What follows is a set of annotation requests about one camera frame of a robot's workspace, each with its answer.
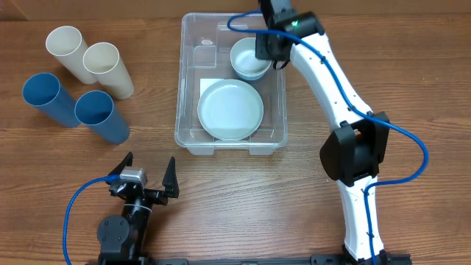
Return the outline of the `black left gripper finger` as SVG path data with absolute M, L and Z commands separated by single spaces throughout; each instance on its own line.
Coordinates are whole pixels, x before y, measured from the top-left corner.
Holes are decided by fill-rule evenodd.
M 126 166 L 131 166 L 133 153 L 128 152 L 124 159 L 108 175 L 120 175 Z
M 180 195 L 180 188 L 177 182 L 176 175 L 176 160 L 174 157 L 170 158 L 169 164 L 166 168 L 166 173 L 162 181 L 164 187 L 164 194 L 170 198 L 178 198 Z

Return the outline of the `grey bowl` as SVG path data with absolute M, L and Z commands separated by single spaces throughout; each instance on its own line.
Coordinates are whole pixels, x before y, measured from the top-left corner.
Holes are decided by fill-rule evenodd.
M 245 72 L 257 72 L 270 67 L 269 60 L 256 57 L 255 38 L 243 38 L 237 41 L 230 51 L 230 62 L 233 68 Z

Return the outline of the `light blue bowl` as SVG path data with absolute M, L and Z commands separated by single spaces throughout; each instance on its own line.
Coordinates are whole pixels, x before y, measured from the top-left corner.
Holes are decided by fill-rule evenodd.
M 262 78 L 266 72 L 261 71 L 261 72 L 258 72 L 258 73 L 251 74 L 251 73 L 245 73 L 245 72 L 242 72 L 242 71 L 236 71 L 236 73 L 243 80 L 255 81 L 255 80 L 259 80 L 260 78 Z

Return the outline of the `dark blue cup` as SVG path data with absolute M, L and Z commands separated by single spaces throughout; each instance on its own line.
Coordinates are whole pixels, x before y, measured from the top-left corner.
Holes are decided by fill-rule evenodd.
M 122 144 L 130 136 L 130 127 L 104 91 L 84 93 L 74 108 L 77 119 L 112 144 Z
M 31 76 L 22 89 L 24 101 L 64 127 L 78 127 L 76 101 L 59 79 L 49 72 Z

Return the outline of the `grey plate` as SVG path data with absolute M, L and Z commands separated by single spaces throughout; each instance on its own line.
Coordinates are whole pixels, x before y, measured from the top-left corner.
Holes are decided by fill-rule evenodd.
M 238 79 L 222 79 L 202 93 L 197 115 L 202 127 L 214 138 L 239 141 L 261 125 L 263 100 L 250 84 Z

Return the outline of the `beige cup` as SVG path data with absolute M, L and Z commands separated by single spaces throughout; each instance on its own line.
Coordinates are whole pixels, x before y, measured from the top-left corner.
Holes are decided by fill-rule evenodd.
M 46 49 L 80 82 L 87 85 L 97 82 L 95 76 L 83 65 L 88 45 L 77 28 L 60 26 L 52 30 L 46 38 Z
M 119 50 L 111 43 L 99 42 L 84 53 L 83 65 L 115 99 L 127 99 L 134 93 L 130 74 Z

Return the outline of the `pink bowl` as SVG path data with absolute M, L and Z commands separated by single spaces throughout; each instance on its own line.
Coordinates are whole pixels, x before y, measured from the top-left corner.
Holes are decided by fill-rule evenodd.
M 234 68 L 234 71 L 237 73 L 237 75 L 239 75 L 240 78 L 243 78 L 243 79 L 261 78 L 268 70 L 269 70 L 269 67 L 264 68 L 263 70 L 257 71 L 257 72 L 245 72 L 237 68 Z

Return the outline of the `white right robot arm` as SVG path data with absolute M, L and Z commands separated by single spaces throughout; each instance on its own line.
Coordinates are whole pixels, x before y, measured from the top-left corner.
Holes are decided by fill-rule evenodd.
M 327 116 L 330 135 L 322 166 L 339 188 L 346 234 L 344 264 L 389 264 L 379 235 L 376 184 L 389 137 L 389 118 L 374 113 L 351 86 L 312 12 L 263 8 L 267 29 L 256 35 L 256 56 L 291 63 L 307 80 Z

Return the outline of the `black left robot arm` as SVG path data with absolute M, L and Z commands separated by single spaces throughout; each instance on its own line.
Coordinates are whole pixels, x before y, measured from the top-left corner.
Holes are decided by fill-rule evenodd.
M 170 158 L 166 168 L 163 190 L 147 188 L 145 170 L 134 167 L 132 160 L 129 152 L 108 174 L 110 195 L 124 200 L 124 205 L 119 215 L 105 217 L 97 228 L 99 264 L 154 264 L 152 255 L 143 251 L 152 206 L 167 205 L 180 193 L 175 158 Z

